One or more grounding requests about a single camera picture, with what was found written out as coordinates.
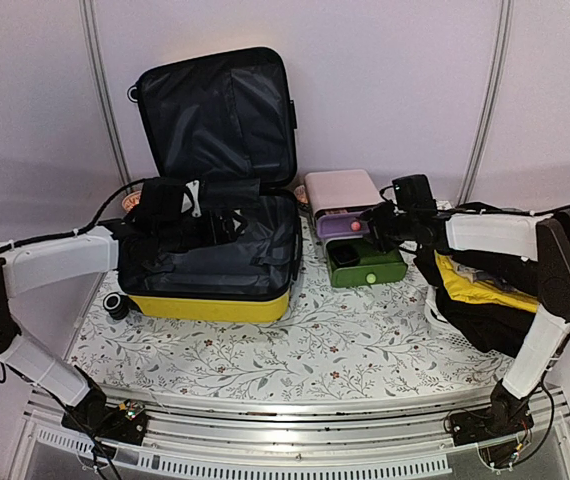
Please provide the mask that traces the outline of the green drawer box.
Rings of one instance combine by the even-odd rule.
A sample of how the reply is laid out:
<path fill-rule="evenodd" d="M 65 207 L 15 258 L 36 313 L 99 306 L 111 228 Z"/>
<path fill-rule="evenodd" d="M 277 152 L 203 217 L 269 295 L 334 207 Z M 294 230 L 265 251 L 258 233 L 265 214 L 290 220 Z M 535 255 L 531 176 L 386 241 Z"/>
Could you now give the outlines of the green drawer box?
<path fill-rule="evenodd" d="M 336 268 L 329 259 L 333 246 L 350 244 L 360 254 L 360 264 L 351 268 Z M 325 244 L 329 281 L 335 288 L 351 288 L 399 282 L 404 279 L 408 266 L 398 250 L 378 251 L 363 238 L 337 239 Z"/>

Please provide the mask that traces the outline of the pink purple drawer box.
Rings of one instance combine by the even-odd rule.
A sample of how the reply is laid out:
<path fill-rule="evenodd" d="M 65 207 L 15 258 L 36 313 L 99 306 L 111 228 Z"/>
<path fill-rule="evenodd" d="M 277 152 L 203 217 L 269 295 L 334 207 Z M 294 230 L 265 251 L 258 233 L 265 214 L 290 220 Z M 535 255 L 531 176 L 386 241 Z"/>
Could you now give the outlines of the pink purple drawer box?
<path fill-rule="evenodd" d="M 305 176 L 304 186 L 321 240 L 362 237 L 369 232 L 360 215 L 381 197 L 366 170 L 311 172 Z"/>

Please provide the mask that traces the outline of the black gold-edged box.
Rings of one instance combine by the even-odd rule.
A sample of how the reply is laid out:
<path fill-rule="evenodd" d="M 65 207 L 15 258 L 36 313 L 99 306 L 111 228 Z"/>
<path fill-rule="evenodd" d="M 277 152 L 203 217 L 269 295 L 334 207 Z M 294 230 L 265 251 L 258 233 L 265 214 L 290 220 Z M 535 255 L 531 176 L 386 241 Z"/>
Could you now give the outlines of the black gold-edged box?
<path fill-rule="evenodd" d="M 328 255 L 336 268 L 351 268 L 360 264 L 360 254 L 350 244 L 333 246 L 328 250 Z"/>

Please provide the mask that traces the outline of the yellow cloth item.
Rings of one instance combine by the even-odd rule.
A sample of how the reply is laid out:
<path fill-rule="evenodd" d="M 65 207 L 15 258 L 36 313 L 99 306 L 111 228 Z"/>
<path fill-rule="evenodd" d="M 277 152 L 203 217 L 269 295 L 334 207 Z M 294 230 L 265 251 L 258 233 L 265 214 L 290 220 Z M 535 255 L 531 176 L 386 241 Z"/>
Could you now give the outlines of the yellow cloth item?
<path fill-rule="evenodd" d="M 538 300 L 515 287 L 509 286 L 483 270 L 465 266 L 451 256 L 434 254 L 436 268 L 444 289 L 457 302 L 471 305 L 493 304 L 529 313 L 538 309 Z"/>

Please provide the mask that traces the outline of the yellow Pikachu suitcase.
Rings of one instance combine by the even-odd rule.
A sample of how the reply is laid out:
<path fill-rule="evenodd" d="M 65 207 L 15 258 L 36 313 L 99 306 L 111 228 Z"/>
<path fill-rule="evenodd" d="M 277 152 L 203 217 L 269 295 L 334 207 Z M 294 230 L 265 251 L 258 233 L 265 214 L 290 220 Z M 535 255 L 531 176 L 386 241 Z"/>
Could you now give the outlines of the yellow Pikachu suitcase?
<path fill-rule="evenodd" d="M 229 181 L 248 196 L 233 243 L 161 254 L 117 271 L 104 309 L 120 320 L 270 323 L 288 309 L 302 257 L 289 184 L 297 172 L 296 115 L 281 56 L 268 47 L 216 53 L 140 75 L 135 100 L 157 177 Z"/>

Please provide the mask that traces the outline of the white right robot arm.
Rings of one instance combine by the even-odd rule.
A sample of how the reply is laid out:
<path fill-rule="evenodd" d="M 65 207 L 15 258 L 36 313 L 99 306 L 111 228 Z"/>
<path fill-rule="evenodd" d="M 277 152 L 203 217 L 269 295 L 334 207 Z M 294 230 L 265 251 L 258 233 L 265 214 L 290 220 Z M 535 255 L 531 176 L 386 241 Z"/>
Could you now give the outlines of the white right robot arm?
<path fill-rule="evenodd" d="M 377 249 L 410 241 L 535 299 L 531 326 L 496 388 L 515 399 L 529 396 L 570 335 L 570 204 L 543 211 L 481 202 L 442 209 L 424 174 L 397 178 L 389 188 L 393 198 L 359 216 Z"/>

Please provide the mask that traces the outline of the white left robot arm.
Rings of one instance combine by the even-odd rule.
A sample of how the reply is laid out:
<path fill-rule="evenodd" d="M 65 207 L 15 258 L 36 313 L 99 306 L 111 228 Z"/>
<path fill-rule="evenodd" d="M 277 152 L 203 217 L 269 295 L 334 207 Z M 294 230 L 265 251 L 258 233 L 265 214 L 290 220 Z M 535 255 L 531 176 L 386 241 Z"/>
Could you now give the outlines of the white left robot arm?
<path fill-rule="evenodd" d="M 142 268 L 161 254 L 185 253 L 236 241 L 248 196 L 229 181 L 148 178 L 126 214 L 102 210 L 84 226 L 0 242 L 0 362 L 49 391 L 93 434 L 113 426 L 100 390 L 62 359 L 55 328 L 62 289 L 85 277 Z"/>

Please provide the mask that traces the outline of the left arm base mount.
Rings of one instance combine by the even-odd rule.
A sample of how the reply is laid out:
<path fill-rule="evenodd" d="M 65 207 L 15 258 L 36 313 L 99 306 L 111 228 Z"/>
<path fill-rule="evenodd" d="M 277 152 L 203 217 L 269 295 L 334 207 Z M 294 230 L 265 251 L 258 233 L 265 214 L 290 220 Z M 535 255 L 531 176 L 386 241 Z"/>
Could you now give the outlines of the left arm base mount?
<path fill-rule="evenodd" d="M 90 438 L 112 440 L 141 446 L 147 433 L 149 417 L 144 410 L 108 406 L 104 401 L 81 403 L 63 415 L 61 425 Z"/>

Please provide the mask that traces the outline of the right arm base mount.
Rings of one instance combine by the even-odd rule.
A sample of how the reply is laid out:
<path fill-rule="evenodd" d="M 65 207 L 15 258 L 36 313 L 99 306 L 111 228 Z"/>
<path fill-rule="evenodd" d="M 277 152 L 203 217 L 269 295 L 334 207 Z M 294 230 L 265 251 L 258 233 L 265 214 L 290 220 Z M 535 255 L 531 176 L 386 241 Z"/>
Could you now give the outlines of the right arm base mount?
<path fill-rule="evenodd" d="M 538 389 L 544 387 L 545 377 L 542 377 L 528 394 L 517 397 L 500 380 L 490 394 L 488 407 L 449 412 L 443 421 L 443 429 L 451 436 L 455 446 L 529 433 L 534 427 L 529 401 Z"/>

